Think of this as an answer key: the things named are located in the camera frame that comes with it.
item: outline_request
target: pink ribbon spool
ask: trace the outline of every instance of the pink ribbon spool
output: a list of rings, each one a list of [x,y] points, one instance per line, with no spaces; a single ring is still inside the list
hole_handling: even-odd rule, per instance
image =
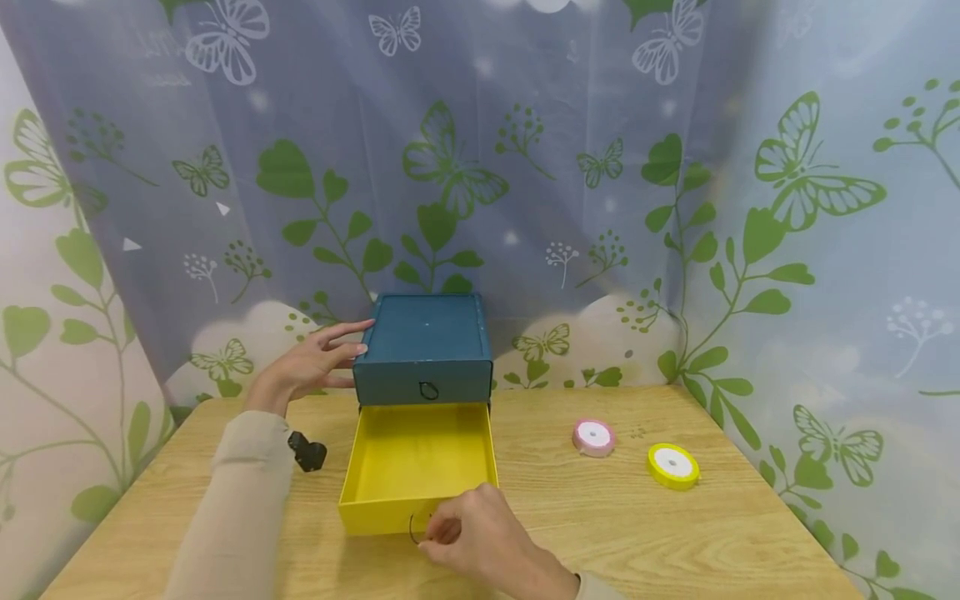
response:
[[[585,456],[603,458],[613,452],[615,444],[613,430],[600,420],[578,420],[573,428],[573,445]]]

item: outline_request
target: right hand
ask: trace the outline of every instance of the right hand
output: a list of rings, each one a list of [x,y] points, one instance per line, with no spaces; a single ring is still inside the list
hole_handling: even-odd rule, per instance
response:
[[[503,493],[484,483],[441,504],[420,551],[516,600],[575,600],[580,580],[530,539]]]

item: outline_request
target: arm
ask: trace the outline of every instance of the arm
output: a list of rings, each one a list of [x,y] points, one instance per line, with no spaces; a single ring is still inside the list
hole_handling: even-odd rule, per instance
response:
[[[580,592],[576,600],[625,600],[620,592],[589,573],[580,573]]]
[[[293,451],[284,419],[291,399],[318,387],[352,387],[330,375],[367,351],[337,338],[372,321],[312,334],[253,382],[213,457],[213,474],[174,563],[166,600],[266,600],[274,597],[276,547],[290,491]]]

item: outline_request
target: box top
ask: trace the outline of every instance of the box top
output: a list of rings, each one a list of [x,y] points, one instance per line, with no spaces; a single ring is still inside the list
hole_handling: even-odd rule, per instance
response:
[[[491,360],[477,294],[385,294],[357,363]]]

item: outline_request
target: blue box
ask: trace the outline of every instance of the blue box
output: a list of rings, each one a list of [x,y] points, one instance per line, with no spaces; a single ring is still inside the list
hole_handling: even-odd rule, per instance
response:
[[[477,294],[385,294],[353,364],[361,406],[490,402],[493,360]]]

